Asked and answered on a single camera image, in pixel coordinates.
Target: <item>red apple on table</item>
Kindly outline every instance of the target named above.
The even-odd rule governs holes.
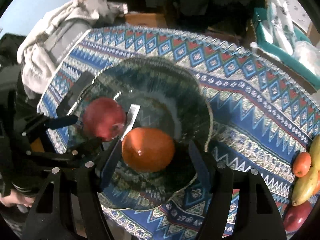
[[[113,99],[101,97],[92,101],[83,115],[84,131],[103,141],[111,141],[124,130],[126,114]]]
[[[309,201],[306,201],[299,206],[291,206],[287,211],[283,222],[285,231],[297,231],[305,222],[311,210],[312,206]]]

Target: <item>tablecloth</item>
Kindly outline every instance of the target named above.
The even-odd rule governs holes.
[[[178,30],[127,25],[93,29],[60,65],[38,111],[57,117],[57,106],[84,71],[97,76],[126,58],[150,56],[187,68],[199,80],[213,110],[209,152],[233,169],[256,168],[283,214],[294,180],[290,163],[319,133],[319,106],[288,74],[243,47]],[[66,151],[67,128],[49,130],[48,136],[57,152]],[[225,236],[232,234],[238,197],[234,190]],[[309,201],[314,204],[317,198]],[[194,239],[210,199],[196,180],[151,211],[115,210],[103,201],[102,208],[140,239]]]

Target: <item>green glass bowl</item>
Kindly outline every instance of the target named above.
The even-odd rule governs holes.
[[[172,162],[159,172],[136,172],[121,159],[101,203],[115,209],[148,210],[160,206],[196,177],[187,152],[190,140],[207,150],[212,134],[212,111],[197,80],[188,70],[160,57],[130,58],[103,71],[73,110],[79,117],[68,128],[68,147],[89,138],[83,132],[86,106],[99,97],[116,100],[125,111],[140,105],[135,127],[153,127],[170,135],[176,145]]]

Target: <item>white plastic bag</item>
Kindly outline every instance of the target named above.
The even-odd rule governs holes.
[[[320,51],[307,41],[297,41],[293,57],[320,77]]]

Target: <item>gray fabric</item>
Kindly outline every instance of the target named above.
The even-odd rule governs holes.
[[[66,57],[69,50],[91,26],[83,20],[73,19],[62,22],[44,42],[44,49],[55,66]]]
[[[85,31],[96,24],[111,25],[123,14],[123,4],[107,0],[72,0],[47,12],[18,49],[17,62],[25,63],[23,84],[42,94],[59,63]]]
[[[107,0],[85,0],[85,6],[88,10],[96,10],[100,17],[95,25],[111,25],[116,17],[123,17],[127,11],[123,3],[108,2]]]

